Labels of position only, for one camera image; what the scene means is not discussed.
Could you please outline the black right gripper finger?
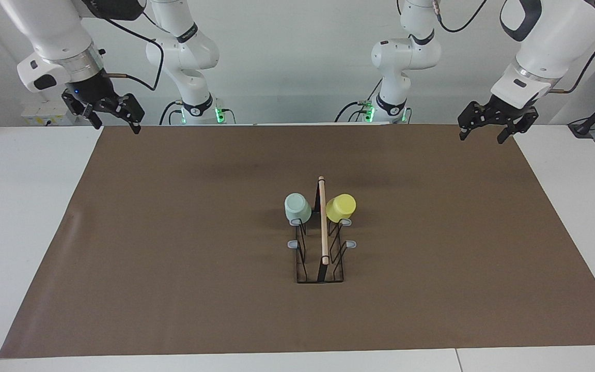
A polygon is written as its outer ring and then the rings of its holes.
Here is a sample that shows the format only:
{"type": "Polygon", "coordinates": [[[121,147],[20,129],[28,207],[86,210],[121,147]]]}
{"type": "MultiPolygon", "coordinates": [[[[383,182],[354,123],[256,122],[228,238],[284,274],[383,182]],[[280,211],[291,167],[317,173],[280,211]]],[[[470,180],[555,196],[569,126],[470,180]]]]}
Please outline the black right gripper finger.
{"type": "Polygon", "coordinates": [[[141,121],[146,112],[133,94],[109,95],[108,110],[111,115],[127,122],[135,135],[141,132],[141,121]]]}
{"type": "Polygon", "coordinates": [[[67,108],[73,115],[82,116],[96,130],[101,129],[102,121],[97,115],[97,113],[95,113],[92,104],[81,103],[78,99],[75,98],[73,94],[71,94],[69,90],[64,90],[64,92],[62,92],[61,94],[61,98],[63,99],[64,104],[66,104],[67,108]]]}

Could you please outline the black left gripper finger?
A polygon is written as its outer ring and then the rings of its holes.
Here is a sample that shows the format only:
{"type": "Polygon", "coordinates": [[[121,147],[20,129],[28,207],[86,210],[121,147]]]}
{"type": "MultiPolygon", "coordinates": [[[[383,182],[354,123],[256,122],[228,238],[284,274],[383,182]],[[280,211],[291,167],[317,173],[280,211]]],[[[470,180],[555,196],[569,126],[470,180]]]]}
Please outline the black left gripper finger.
{"type": "Polygon", "coordinates": [[[470,102],[458,116],[460,140],[465,141],[472,130],[488,125],[486,121],[486,106],[478,102],[470,102]]]}
{"type": "Polygon", "coordinates": [[[528,107],[521,110],[519,113],[509,116],[504,116],[500,120],[500,124],[504,125],[504,128],[497,136],[497,142],[499,144],[505,143],[507,139],[518,133],[525,133],[531,125],[536,122],[539,114],[535,107],[528,107]]]}

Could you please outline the yellow plastic cup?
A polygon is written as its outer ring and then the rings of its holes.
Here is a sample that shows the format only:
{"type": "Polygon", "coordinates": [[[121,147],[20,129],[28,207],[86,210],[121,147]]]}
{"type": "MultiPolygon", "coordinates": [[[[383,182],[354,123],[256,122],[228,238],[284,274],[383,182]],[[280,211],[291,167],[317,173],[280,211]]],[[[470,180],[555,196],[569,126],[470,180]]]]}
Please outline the yellow plastic cup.
{"type": "Polygon", "coordinates": [[[326,217],[331,222],[338,223],[342,219],[349,219],[356,211],[356,200],[352,195],[340,194],[326,203],[326,217]]]}

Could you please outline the pale green plastic cup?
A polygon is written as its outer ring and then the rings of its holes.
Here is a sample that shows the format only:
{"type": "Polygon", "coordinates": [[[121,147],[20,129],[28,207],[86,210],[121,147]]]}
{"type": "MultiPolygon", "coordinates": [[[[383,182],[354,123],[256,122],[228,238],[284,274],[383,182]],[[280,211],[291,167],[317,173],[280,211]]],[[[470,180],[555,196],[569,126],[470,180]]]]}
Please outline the pale green plastic cup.
{"type": "Polygon", "coordinates": [[[304,195],[291,193],[284,200],[284,212],[291,225],[306,224],[311,219],[312,208],[304,195]]]}

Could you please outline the white power strip box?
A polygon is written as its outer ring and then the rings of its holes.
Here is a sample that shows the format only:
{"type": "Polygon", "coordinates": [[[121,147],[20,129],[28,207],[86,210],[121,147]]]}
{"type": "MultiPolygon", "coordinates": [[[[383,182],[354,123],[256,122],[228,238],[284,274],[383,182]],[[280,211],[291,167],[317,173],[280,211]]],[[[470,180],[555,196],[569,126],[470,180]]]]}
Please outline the white power strip box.
{"type": "Polygon", "coordinates": [[[63,101],[23,103],[21,117],[29,126],[73,126],[74,115],[63,101]]]}

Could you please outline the brown table mat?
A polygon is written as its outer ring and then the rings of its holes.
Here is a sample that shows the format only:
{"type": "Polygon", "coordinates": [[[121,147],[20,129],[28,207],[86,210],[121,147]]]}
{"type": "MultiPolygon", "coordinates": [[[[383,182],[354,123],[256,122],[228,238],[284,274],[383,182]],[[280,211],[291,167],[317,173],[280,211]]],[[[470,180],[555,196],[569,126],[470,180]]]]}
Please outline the brown table mat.
{"type": "Polygon", "coordinates": [[[496,134],[103,129],[0,358],[595,345],[595,278],[496,134]],[[357,247],[297,284],[284,199],[319,176],[357,247]]]}

